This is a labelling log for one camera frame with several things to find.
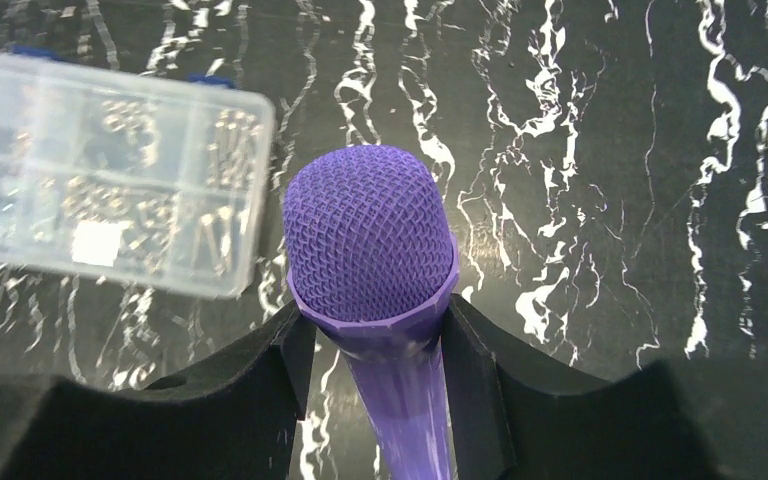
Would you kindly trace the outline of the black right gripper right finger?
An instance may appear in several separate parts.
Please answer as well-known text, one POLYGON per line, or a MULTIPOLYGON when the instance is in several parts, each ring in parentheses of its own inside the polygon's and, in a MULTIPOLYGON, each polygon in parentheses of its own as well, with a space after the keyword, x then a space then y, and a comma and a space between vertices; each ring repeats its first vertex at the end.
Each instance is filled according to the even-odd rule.
POLYGON ((441 341, 463 479, 768 479, 768 362, 664 359, 606 381, 457 295, 441 341))

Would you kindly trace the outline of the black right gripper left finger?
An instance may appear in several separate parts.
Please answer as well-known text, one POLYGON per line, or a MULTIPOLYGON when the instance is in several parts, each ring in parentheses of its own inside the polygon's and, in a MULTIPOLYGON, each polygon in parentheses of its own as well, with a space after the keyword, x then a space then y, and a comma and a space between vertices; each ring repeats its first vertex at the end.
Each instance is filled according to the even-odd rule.
POLYGON ((315 337, 289 304, 141 390, 0 375, 0 479, 285 479, 315 337))

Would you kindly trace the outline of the purple microphone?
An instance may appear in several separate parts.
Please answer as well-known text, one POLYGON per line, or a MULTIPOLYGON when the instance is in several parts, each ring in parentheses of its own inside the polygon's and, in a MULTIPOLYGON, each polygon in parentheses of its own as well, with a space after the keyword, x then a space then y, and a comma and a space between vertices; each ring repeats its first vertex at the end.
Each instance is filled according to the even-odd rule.
POLYGON ((391 475, 449 478, 440 335, 459 253, 429 169, 341 148, 299 171, 282 215, 293 298, 345 355, 391 475))

